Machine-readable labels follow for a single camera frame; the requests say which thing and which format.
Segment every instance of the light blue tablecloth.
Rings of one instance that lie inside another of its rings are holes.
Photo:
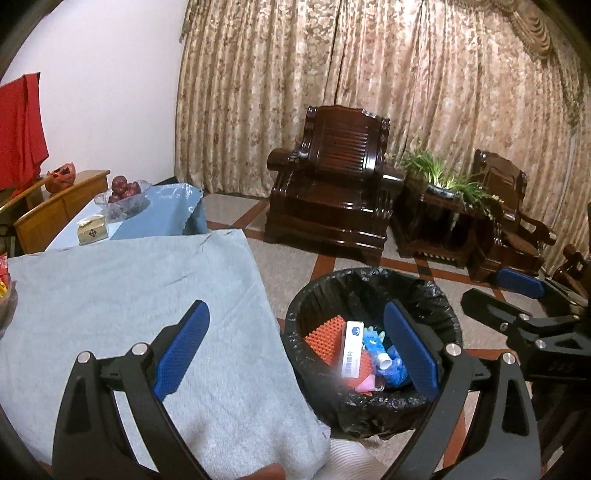
[[[124,220],[111,240],[209,232],[201,189],[187,183],[156,185],[146,191],[146,197],[150,205]]]
[[[150,206],[134,218],[107,225],[110,239],[142,236],[195,235],[207,233],[203,192],[186,183],[153,186],[146,192]],[[53,239],[46,250],[60,250],[78,245],[78,222],[97,215],[101,208],[91,200]],[[126,224],[119,236],[118,231]]]

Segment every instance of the curtain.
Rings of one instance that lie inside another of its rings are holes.
[[[308,105],[338,103],[390,118],[396,158],[421,145],[465,173],[477,148],[509,158],[557,234],[547,267],[569,242],[588,251],[589,81],[530,0],[223,3],[187,15],[179,179],[267,195],[268,153],[294,146]]]
[[[187,8],[175,175],[266,196],[269,152],[293,148],[327,90],[339,0],[193,0]]]

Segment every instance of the wooden cabinet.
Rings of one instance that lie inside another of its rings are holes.
[[[109,187],[109,170],[87,170],[76,174],[74,185],[29,210],[15,223],[26,254],[43,252],[59,232],[95,197]]]

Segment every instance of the trash can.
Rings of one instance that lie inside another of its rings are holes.
[[[462,331],[452,307],[434,282],[387,268],[335,271],[310,282],[295,296],[281,338],[310,407],[331,427],[334,436],[359,439],[379,435],[387,440],[418,427],[429,401],[412,385],[371,396],[357,393],[345,386],[338,372],[304,341],[309,333],[337,315],[354,319],[348,303],[351,292],[369,313],[374,327],[384,328],[384,306],[398,299],[416,322],[430,326],[444,344],[462,346]]]

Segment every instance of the white box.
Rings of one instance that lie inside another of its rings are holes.
[[[343,330],[343,343],[341,347],[342,360],[340,376],[342,378],[359,378],[362,349],[363,322],[347,322]]]

